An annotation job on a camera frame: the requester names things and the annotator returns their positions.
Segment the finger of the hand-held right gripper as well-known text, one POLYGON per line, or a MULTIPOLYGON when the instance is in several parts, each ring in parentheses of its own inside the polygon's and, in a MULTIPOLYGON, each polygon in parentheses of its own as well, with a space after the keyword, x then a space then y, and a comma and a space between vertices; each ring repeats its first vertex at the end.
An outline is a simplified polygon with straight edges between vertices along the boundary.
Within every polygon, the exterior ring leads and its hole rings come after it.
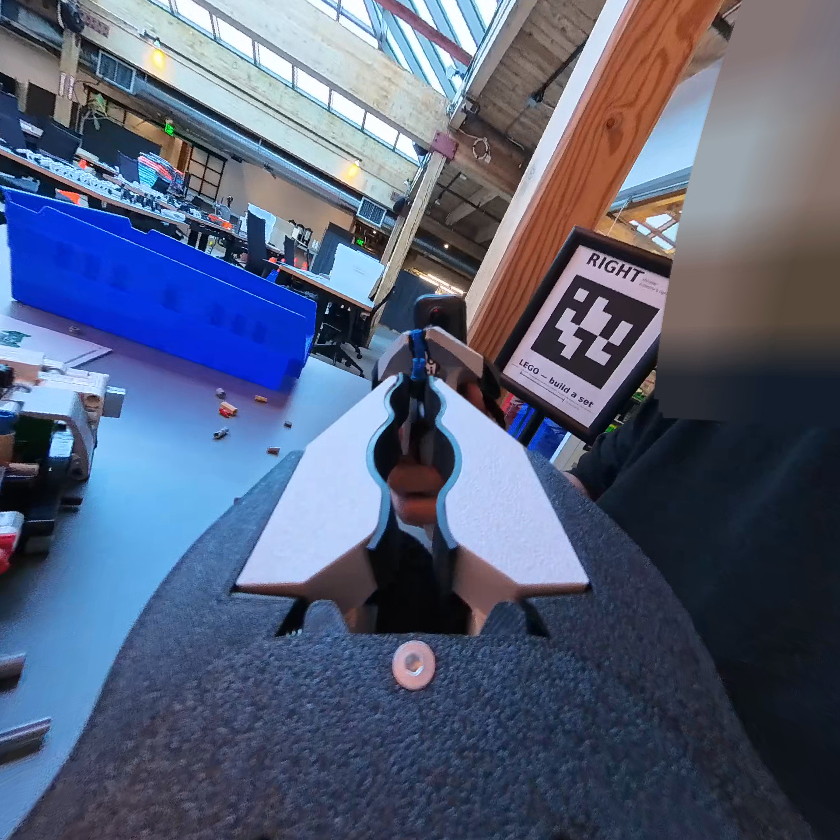
POLYGON ((407 381, 411 379, 412 355, 407 341, 410 332, 400 334, 375 363, 374 388, 397 375, 403 375, 407 381))
POLYGON ((423 331, 423 385, 445 382, 456 392, 480 387, 485 362, 480 353, 439 327, 423 331))

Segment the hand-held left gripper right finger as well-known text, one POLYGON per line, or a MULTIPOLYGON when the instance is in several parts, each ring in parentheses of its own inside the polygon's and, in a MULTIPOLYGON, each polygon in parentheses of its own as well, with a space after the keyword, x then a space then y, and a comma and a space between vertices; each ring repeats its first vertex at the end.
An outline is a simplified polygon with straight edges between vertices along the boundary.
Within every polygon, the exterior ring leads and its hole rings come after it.
POLYGON ((590 586, 527 451, 445 381, 427 381, 427 462, 437 495, 434 563, 477 634, 504 602, 590 586))

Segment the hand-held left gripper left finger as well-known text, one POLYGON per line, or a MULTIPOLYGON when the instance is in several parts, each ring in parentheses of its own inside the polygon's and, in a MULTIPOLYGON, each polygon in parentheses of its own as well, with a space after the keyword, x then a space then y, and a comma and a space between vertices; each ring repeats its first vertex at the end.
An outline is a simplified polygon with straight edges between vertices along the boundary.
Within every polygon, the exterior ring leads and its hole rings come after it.
POLYGON ((390 571, 387 478, 403 449, 403 376, 392 375, 303 451, 235 582, 248 594, 331 602, 372 632, 390 571))

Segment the white black lego truck model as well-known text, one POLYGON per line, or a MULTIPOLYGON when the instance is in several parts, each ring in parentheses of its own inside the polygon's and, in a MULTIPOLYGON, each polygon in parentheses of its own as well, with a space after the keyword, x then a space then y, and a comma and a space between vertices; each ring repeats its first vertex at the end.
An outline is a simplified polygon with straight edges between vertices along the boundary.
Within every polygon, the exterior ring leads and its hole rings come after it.
POLYGON ((56 538, 75 526, 103 417, 125 391, 109 376, 3 349, 2 769, 42 752, 63 706, 67 655, 41 578, 56 538))

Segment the person's right hand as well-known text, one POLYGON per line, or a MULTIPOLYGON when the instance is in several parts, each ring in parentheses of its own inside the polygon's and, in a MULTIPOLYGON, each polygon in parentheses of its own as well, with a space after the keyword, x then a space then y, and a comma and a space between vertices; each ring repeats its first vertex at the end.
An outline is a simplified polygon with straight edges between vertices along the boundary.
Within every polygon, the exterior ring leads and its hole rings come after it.
POLYGON ((438 519, 438 495, 445 479, 435 467, 420 463, 413 455, 402 455, 386 479, 392 507, 407 526, 426 528, 438 519))

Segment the white box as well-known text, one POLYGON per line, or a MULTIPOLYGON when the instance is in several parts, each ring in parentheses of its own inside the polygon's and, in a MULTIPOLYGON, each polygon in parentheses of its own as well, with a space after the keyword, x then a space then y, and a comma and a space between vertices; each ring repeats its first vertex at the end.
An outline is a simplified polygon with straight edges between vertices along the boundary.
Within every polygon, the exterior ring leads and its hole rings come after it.
POLYGON ((329 273, 330 285, 351 300, 372 305, 372 293, 385 267, 365 252, 339 243, 329 273))

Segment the wooden column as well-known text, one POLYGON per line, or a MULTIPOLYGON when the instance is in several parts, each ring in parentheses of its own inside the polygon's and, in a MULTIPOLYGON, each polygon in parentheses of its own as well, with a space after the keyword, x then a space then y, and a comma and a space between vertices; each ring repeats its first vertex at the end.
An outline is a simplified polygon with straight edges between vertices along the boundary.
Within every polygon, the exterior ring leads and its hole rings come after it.
POLYGON ((396 219, 381 259, 384 269, 381 278, 373 287, 376 312, 371 314, 371 331, 377 327, 382 316, 384 301, 394 288, 398 275, 403 269, 437 180, 446 163, 455 158, 457 148, 458 143, 449 131, 435 133, 430 151, 417 174, 416 182, 407 195, 405 215, 396 219))

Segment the background desk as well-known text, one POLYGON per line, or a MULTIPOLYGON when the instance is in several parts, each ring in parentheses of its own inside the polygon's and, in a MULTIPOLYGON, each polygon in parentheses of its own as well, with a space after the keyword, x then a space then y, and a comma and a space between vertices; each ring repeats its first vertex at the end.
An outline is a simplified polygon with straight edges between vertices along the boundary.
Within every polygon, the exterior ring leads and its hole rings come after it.
POLYGON ((369 343, 375 330, 373 315, 382 305, 343 290, 327 276, 271 259, 264 260, 263 265, 265 278, 289 286, 304 297, 314 296, 317 314, 311 354, 321 355, 332 364, 340 363, 364 377, 361 347, 369 343))

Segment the framed marker sign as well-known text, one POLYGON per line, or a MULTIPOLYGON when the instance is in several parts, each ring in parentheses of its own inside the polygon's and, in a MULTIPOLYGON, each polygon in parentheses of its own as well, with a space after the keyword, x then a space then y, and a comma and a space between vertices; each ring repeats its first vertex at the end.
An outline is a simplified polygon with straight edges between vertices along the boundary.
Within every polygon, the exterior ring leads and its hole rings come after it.
POLYGON ((502 387, 594 443, 656 366, 672 267, 573 227, 498 354, 502 387))

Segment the black office chair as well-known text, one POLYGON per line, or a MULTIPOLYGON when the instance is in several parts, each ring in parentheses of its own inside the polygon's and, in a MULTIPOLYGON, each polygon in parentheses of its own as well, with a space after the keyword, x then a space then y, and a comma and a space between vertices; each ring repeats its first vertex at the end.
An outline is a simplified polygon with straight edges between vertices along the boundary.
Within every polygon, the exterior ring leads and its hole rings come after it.
POLYGON ((247 271, 266 279, 273 270, 266 246, 266 220, 250 210, 247 214, 247 244, 247 271))

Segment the blue plastic bin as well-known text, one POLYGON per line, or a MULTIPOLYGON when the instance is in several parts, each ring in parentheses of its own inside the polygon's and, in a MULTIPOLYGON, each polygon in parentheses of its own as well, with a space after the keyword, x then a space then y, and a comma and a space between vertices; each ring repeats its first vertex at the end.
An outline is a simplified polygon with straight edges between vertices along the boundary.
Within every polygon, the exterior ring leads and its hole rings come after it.
POLYGON ((270 391, 299 378, 313 301, 124 216, 3 195, 16 301, 270 391))

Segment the stack of colourful packets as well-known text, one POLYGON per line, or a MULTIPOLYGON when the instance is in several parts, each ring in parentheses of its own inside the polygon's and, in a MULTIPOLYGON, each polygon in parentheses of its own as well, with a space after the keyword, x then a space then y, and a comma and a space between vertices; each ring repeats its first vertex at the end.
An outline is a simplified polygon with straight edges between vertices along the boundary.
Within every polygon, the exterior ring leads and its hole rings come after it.
POLYGON ((140 184, 161 194, 183 193, 184 175, 173 164, 151 152, 139 154, 137 162, 140 184))

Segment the open instruction booklet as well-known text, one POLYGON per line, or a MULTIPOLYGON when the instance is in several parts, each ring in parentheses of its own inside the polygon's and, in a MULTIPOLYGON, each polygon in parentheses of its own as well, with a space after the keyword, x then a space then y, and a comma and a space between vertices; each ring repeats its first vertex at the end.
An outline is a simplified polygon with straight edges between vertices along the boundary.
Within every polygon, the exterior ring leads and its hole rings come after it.
POLYGON ((19 358, 34 359, 42 356, 69 369, 76 369, 97 361, 112 350, 100 344, 81 339, 69 332, 39 327, 8 315, 1 316, 2 363, 19 358))

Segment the wooden post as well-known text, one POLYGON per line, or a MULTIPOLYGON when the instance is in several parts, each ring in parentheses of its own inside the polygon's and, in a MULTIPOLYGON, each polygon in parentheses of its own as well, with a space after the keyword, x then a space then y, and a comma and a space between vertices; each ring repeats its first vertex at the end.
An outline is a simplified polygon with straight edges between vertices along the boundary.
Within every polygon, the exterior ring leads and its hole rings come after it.
POLYGON ((496 359, 572 228, 605 215, 720 6, 605 2, 467 293, 474 350, 496 359))

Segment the grey air duct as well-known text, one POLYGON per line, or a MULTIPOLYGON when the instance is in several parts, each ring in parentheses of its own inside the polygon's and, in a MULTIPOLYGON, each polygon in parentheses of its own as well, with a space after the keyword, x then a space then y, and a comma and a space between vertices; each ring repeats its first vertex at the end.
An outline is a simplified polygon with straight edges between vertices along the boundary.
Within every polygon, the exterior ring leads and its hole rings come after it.
POLYGON ((294 154, 247 131, 230 120, 210 112, 204 106, 184 98, 149 77, 140 77, 133 84, 133 96, 173 118, 178 131, 200 140, 217 151, 267 170, 315 195, 333 207, 356 214, 363 202, 381 207, 381 229, 389 233, 396 223, 392 205, 340 183, 331 175, 318 171, 294 154))

